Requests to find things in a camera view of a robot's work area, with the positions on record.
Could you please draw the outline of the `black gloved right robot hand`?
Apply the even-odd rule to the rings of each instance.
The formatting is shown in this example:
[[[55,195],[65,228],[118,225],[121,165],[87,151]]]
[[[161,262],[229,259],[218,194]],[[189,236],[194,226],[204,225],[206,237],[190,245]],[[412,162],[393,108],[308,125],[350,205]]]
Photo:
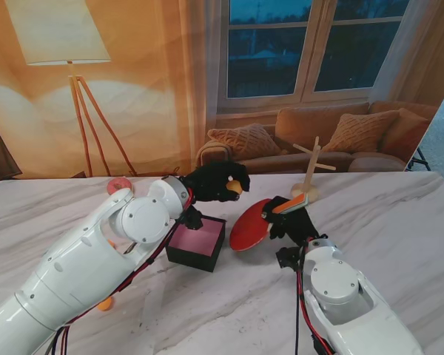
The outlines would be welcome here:
[[[262,209],[263,219],[271,225],[269,229],[269,238],[271,240],[281,239],[286,234],[298,246],[303,246],[307,240],[320,237],[310,219],[309,213],[305,207],[295,209],[286,214],[275,213],[275,208],[287,203],[289,200],[276,196],[267,202]]]

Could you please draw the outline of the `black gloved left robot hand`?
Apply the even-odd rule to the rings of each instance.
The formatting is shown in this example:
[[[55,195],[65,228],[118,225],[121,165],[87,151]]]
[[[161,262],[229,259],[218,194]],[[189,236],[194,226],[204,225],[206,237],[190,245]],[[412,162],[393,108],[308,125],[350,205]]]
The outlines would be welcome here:
[[[244,192],[249,191],[250,177],[244,165],[234,161],[215,161],[197,168],[179,180],[186,188],[190,188],[195,201],[236,201],[238,193],[228,190],[226,185],[229,177],[240,183]]]

